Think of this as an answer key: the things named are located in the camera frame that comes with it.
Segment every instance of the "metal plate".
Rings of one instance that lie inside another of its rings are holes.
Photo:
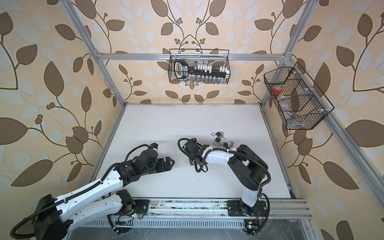
[[[137,206],[136,214],[145,214],[148,212],[149,200],[135,199],[135,205]]]
[[[266,204],[262,200],[259,200],[256,202],[255,207],[259,211],[259,217],[265,217],[266,216],[266,210],[264,210],[265,206],[266,206]],[[230,216],[230,217],[245,217],[246,216],[245,214],[242,213],[239,200],[227,201],[227,208],[228,208],[228,216]]]

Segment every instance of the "floor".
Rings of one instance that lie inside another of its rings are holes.
[[[132,228],[116,235],[110,228],[78,228],[68,240],[306,240],[301,223],[269,219],[257,236],[237,229]]]
[[[134,147],[155,142],[159,157],[169,156],[175,165],[169,172],[146,175],[126,186],[133,197],[240,198],[243,186],[228,166],[209,164],[207,173],[196,173],[177,147],[182,137],[212,145],[211,133],[218,131],[234,141],[234,147],[245,144],[267,163],[271,182],[263,192],[268,197],[291,197],[258,105],[128,105],[98,177]]]

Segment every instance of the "metal bracket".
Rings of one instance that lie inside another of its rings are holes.
[[[266,203],[263,200],[256,202],[255,206],[259,214],[259,217],[266,217]],[[230,217],[246,217],[247,215],[243,214],[240,207],[240,200],[229,200],[227,201],[228,216]]]

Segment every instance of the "brown leaf pattern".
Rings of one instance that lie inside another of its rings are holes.
[[[329,72],[327,64],[323,63],[323,65],[320,67],[314,82],[314,88],[320,96],[323,96],[331,84],[331,73]]]
[[[75,137],[66,137],[65,143],[67,144],[68,150],[73,154],[79,154],[83,150],[83,144]]]
[[[334,162],[325,162],[324,171],[332,182],[345,189],[358,189],[359,187],[349,174]]]
[[[20,48],[16,52],[16,58],[22,65],[31,64],[37,56],[37,45],[29,45]]]
[[[44,83],[48,90],[56,97],[64,90],[64,80],[53,62],[49,62],[44,71]]]
[[[70,182],[72,181],[73,179],[75,179],[77,177],[77,175],[79,175],[79,172],[81,170],[81,163],[77,163],[75,166],[73,166],[68,178],[67,178],[67,182]]]
[[[187,94],[187,95],[182,96],[181,101],[183,103],[187,103],[190,99],[191,99],[191,95]]]
[[[0,118],[0,145],[14,143],[20,140],[28,128],[13,118]]]
[[[257,29],[261,31],[267,31],[271,30],[273,27],[274,22],[270,19],[264,18],[264,19],[259,19],[255,21],[255,25]]]
[[[58,24],[55,26],[55,29],[60,34],[60,36],[62,36],[63,38],[65,38],[67,40],[72,41],[76,38],[74,31],[68,25]]]
[[[173,91],[166,91],[166,95],[170,98],[179,98],[179,96],[177,95],[177,93],[173,92]]]
[[[173,24],[172,23],[164,23],[161,27],[160,34],[163,36],[168,36],[173,32]]]
[[[100,130],[101,130],[101,120],[99,120],[99,121],[97,122],[93,134],[95,134],[96,136],[99,135]]]
[[[207,98],[214,98],[219,94],[219,92],[219,90],[210,91],[209,93],[207,93]]]
[[[384,145],[384,125],[372,120],[358,120],[346,130],[360,147],[378,147]]]
[[[297,13],[302,4],[303,0],[286,0],[283,6],[283,16],[291,18]]]
[[[368,14],[363,13],[359,19],[358,22],[358,32],[364,36],[368,37],[368,35],[371,33],[373,27],[373,22],[370,16]]]
[[[109,88],[106,88],[104,91],[103,91],[103,94],[106,98],[110,98],[112,96],[112,93],[110,91]]]
[[[11,184],[14,187],[25,187],[42,180],[51,170],[53,162],[48,159],[35,162],[25,169]]]
[[[210,34],[210,35],[213,35],[213,36],[218,35],[218,29],[217,29],[217,26],[216,26],[216,24],[214,24],[214,23],[212,23],[212,22],[206,23],[206,25],[205,25],[205,30],[206,30],[207,33]]]
[[[144,91],[134,91],[134,93],[136,96],[143,96],[145,94],[147,94],[147,92],[144,92]]]
[[[336,233],[339,240],[353,240],[353,234],[348,221],[342,220],[336,226]]]
[[[319,35],[321,31],[321,27],[318,25],[313,25],[310,28],[307,29],[307,31],[304,34],[304,41],[312,41]]]
[[[203,96],[201,95],[197,95],[195,94],[195,100],[198,102],[198,103],[202,103],[204,101],[204,98]]]
[[[0,34],[7,35],[13,29],[13,21],[7,12],[0,14]]]
[[[304,181],[311,184],[311,179],[310,179],[310,176],[308,175],[308,171],[305,169],[305,167],[302,164],[299,165],[299,172],[300,172],[300,175],[303,177]]]
[[[108,20],[105,25],[111,31],[120,31],[124,27],[124,21],[118,19]]]
[[[209,6],[209,13],[212,17],[219,16],[225,8],[225,0],[214,0]]]
[[[93,69],[92,59],[90,58],[87,59],[87,65],[88,65],[89,73],[93,76],[94,69]]]
[[[88,142],[89,135],[85,128],[76,126],[72,128],[72,131],[73,131],[74,137],[78,139],[81,143]]]
[[[75,0],[74,2],[87,18],[94,19],[96,17],[96,7],[92,0]]]
[[[355,58],[355,54],[351,49],[342,46],[336,47],[336,56],[339,60],[339,63],[344,67],[351,66]]]
[[[167,4],[163,0],[151,0],[153,10],[160,17],[166,17],[168,15]]]
[[[91,92],[89,91],[88,87],[85,87],[83,94],[81,95],[81,107],[83,108],[84,112],[89,111],[89,109],[91,108],[91,104]]]
[[[83,57],[78,57],[73,61],[73,72],[76,73],[81,70],[83,66]]]

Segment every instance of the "divided wire basket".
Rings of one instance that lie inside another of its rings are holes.
[[[296,63],[292,68],[280,67],[264,74],[265,86],[287,130],[311,130],[334,109],[309,75],[313,86],[304,82],[300,76],[304,73],[304,68]],[[324,97],[329,105],[320,102],[316,95]]]
[[[229,50],[222,49],[170,49],[169,82],[228,84],[228,55]]]

